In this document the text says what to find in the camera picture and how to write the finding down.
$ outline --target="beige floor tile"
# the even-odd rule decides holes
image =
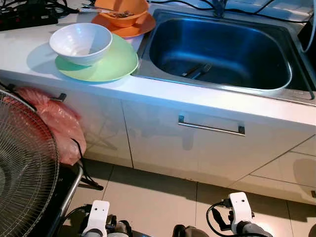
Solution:
[[[236,192],[236,190],[201,184],[197,185],[197,228],[204,230],[210,237],[217,237],[212,230],[208,227],[206,222],[206,211],[211,204],[217,203],[226,198],[228,194]],[[255,213],[253,222],[270,232],[274,237],[292,237],[292,230],[288,215],[286,201],[265,197],[255,194],[247,194],[248,201],[252,211]],[[227,218],[229,210],[226,208],[217,208],[228,224]],[[211,224],[219,232],[217,223],[213,220],[210,214]],[[227,231],[223,234],[231,235],[232,232]]]
[[[94,190],[87,188],[86,184],[80,183],[69,205],[67,213],[79,206],[92,204],[94,200],[102,200],[113,165],[94,160],[86,160],[86,169],[93,180],[102,185],[104,189],[102,191]],[[58,237],[77,236],[83,218],[84,214],[80,212],[71,215],[71,218],[67,220],[61,228]]]
[[[175,225],[195,224],[195,182],[115,166],[103,200],[135,237],[171,237]]]
[[[316,206],[289,201],[294,237],[316,237]]]

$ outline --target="cabinet door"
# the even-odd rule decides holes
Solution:
[[[67,97],[64,103],[81,116],[80,123],[87,142],[84,157],[132,167],[122,104],[119,99],[17,80],[4,82],[36,87],[55,97],[65,93]]]
[[[316,157],[316,135],[295,147],[293,151]]]
[[[123,109],[135,168],[224,187],[311,136],[138,102]],[[236,135],[243,127],[245,136]]]
[[[248,175],[229,187],[274,198],[316,204],[316,198],[312,195],[316,188],[305,185]]]
[[[316,187],[316,157],[287,152],[252,175]]]

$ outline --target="stainless steel sink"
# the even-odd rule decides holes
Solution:
[[[285,100],[292,98],[283,89],[300,84],[295,90],[307,91],[303,101],[313,99],[286,28],[163,9],[154,18],[157,26],[143,39],[134,75]],[[209,71],[199,75],[205,64]]]

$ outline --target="drawer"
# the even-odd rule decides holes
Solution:
[[[316,157],[288,152],[251,174],[316,187]]]
[[[123,101],[134,168],[227,187],[314,132]]]
[[[294,148],[293,151],[316,156],[316,135]]]
[[[244,177],[230,185],[229,188],[290,201],[316,204],[316,198],[313,198],[311,194],[311,191],[315,190],[313,187],[290,184],[253,175]]]

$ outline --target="red plastic bag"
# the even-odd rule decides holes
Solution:
[[[17,89],[17,93],[36,107],[37,114],[53,133],[58,147],[59,161],[75,164],[80,159],[80,153],[72,139],[79,142],[83,154],[86,150],[86,142],[79,124],[80,116],[62,102],[51,100],[52,96],[39,89],[21,87]]]

